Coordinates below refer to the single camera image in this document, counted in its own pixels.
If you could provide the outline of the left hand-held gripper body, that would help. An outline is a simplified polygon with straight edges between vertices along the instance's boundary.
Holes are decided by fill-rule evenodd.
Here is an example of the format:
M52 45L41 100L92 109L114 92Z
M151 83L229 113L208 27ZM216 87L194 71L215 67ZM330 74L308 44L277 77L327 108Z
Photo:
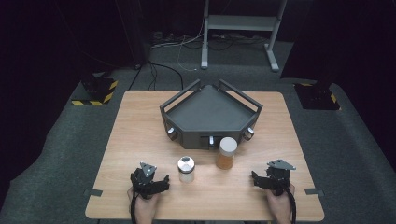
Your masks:
M131 182L134 193L139 194L144 199L150 199L158 193L158 187L153 181L157 167L145 162L140 162L140 166L131 173Z

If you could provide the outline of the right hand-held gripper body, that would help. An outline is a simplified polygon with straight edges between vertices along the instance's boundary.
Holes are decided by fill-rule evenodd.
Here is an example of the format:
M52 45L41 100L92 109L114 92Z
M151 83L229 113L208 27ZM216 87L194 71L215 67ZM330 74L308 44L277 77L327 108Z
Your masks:
M296 167L281 159L269 161L267 165L266 188L280 196L290 186L290 171Z

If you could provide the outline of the amber jar white lid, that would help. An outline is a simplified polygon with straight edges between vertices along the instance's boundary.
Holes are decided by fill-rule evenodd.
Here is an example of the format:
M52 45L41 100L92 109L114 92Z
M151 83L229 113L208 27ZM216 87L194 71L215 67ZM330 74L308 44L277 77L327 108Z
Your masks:
M223 170L228 170L233 167L233 157L237 150L237 142L231 137L224 137L219 143L219 155L216 160L216 165Z

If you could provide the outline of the dark grey corner shelf rack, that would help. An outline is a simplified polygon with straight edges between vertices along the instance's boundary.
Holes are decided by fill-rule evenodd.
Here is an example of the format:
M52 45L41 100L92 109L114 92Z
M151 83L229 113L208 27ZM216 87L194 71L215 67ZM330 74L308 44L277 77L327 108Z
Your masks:
M160 111L171 140L186 149L212 149L224 137L250 140L262 105L222 79L216 85L196 80L160 105Z

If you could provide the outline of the person's left hand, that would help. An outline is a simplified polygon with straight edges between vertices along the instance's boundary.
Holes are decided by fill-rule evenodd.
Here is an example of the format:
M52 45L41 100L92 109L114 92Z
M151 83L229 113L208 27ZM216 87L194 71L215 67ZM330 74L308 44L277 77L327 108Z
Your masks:
M153 219L156 214L157 203L161 198L160 194L154 194L150 199L143 199L141 196L134 196L133 188L127 190L129 201L135 199L134 218L137 219Z

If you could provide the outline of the person's right hand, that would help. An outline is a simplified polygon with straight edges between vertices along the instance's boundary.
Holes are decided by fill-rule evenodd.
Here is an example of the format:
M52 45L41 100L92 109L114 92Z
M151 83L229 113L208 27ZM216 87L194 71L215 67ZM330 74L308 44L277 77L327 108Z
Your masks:
M287 192L282 195L275 196L269 189L265 191L268 207L273 219L289 219L291 220L292 208L290 205L290 198Z

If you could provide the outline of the black yellow striped stand base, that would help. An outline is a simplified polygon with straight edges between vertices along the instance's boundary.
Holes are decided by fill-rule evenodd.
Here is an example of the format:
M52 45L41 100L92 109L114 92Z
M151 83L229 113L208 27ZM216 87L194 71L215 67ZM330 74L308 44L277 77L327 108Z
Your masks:
M295 83L294 89L303 109L311 110L339 110L335 95L330 90L329 83L315 84Z
M118 81L95 75L85 76L77 85L70 97L73 105L105 105L112 96L118 85Z

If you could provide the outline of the grey metal stand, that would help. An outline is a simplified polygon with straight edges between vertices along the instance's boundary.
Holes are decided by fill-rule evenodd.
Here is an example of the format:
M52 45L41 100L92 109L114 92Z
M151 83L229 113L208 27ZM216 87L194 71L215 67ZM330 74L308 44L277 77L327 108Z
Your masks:
M273 52L273 47L287 3L288 0L280 0L278 12L274 17L259 17L211 15L209 13L209 0L205 0L201 68L206 69L208 67L208 32L210 30L261 31L271 33L269 43L264 45L264 50L272 71L278 72L279 66Z

